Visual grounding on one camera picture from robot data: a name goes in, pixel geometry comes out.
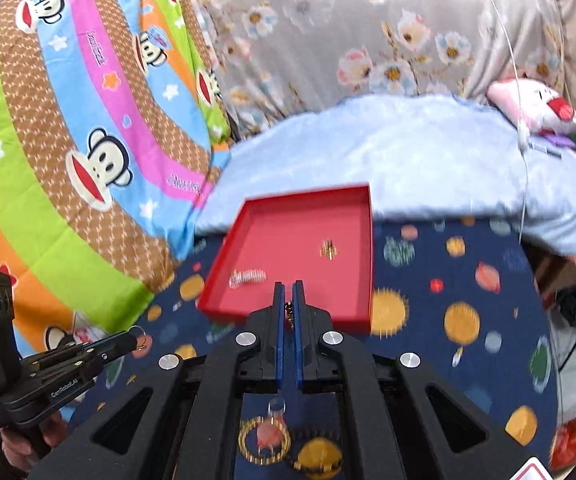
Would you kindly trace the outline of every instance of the triangular cutout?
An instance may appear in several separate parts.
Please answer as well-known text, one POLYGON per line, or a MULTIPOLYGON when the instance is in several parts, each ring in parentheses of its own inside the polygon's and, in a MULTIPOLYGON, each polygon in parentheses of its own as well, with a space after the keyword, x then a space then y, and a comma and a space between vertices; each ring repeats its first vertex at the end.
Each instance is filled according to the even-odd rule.
POLYGON ((425 392, 452 452, 461 453, 485 440, 485 431, 439 388, 428 386, 425 392))
POLYGON ((120 455, 126 454, 152 393, 152 388, 143 388, 97 430, 92 441, 120 455))

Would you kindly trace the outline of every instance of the pink stripe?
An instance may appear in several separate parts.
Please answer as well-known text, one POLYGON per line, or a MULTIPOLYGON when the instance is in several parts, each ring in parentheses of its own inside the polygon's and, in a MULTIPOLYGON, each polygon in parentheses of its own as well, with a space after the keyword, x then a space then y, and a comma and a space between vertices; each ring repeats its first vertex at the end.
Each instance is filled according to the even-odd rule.
POLYGON ((143 176, 161 188, 166 195, 202 206, 206 200, 206 192, 212 190, 212 184, 206 182, 204 174, 191 171, 169 158, 157 144, 132 97, 126 74, 106 33, 95 0, 68 0, 68 2, 79 48, 90 79, 114 124, 130 146, 143 176), (106 62, 102 66, 97 64, 90 46, 91 41, 96 42, 103 51, 106 62), (108 77, 113 72, 119 78, 120 84, 114 90, 104 88, 104 80, 106 83, 112 82, 112 78, 108 77), (128 127, 124 126, 126 116, 130 118, 128 127))

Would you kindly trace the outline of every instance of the green stripe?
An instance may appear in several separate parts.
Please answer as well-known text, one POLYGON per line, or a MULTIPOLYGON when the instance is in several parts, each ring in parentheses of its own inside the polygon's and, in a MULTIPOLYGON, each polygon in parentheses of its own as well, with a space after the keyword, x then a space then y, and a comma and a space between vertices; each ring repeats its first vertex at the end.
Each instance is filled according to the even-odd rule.
MULTIPOLYGON (((194 75, 197 75, 197 70, 199 68, 205 69, 199 50, 193 43, 190 34, 188 33, 185 25, 182 27, 177 27, 175 22, 181 16, 181 7, 172 6, 168 3, 168 0, 155 0, 155 3, 159 7, 159 10, 164 16, 164 20, 167 24, 170 33, 172 34, 172 41, 177 47, 177 50, 181 53, 188 66, 193 70, 194 75)), ((222 130, 221 139, 213 139, 212 134, 210 134, 210 140, 213 144, 218 144, 223 142, 229 137, 230 126, 226 118, 221 113, 221 109, 217 106, 206 106, 200 99, 198 100, 199 109, 201 114, 206 119, 208 124, 208 129, 212 132, 213 126, 218 126, 222 130)))
POLYGON ((55 211, 17 139, 1 81, 0 141, 0 229, 8 243, 72 310, 108 332, 128 328, 152 294, 108 264, 55 211))

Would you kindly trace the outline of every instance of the red box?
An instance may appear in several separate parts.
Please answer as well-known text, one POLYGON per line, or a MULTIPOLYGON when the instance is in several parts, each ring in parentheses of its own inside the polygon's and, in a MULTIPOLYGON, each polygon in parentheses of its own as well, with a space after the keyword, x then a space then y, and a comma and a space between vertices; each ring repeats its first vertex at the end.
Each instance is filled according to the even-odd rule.
POLYGON ((243 324, 273 302, 274 282, 303 280, 306 301, 327 310, 337 330, 369 333, 372 313, 370 187, 344 187, 247 200, 226 235, 197 308, 243 324), (337 256, 319 251, 330 239, 337 256), (232 271, 263 270, 263 283, 229 288, 232 271))

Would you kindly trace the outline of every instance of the planet print tablecloth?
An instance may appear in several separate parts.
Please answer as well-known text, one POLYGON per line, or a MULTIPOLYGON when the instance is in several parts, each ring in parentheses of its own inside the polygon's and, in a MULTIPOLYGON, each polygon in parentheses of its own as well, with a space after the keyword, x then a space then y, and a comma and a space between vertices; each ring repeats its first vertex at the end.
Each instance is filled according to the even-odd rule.
MULTIPOLYGON (((546 316, 517 234, 502 220, 462 219, 378 222, 373 237, 373 333, 362 337, 370 351, 389 357, 419 354, 548 463, 557 413, 555 370, 546 316)), ((209 237, 197 242, 174 281, 138 320, 148 335, 148 349, 106 368, 76 410, 71 427, 103 407, 161 355, 207 354, 234 330, 210 322, 195 307, 222 241, 209 237)), ((293 346, 290 331, 286 345, 293 346)), ((285 356, 281 395, 287 424, 334 431, 338 415, 333 396, 299 394, 290 348, 285 356)), ((264 415, 271 398, 245 396, 242 418, 264 415)), ((255 466, 238 455, 235 478, 303 477, 285 464, 255 466)))

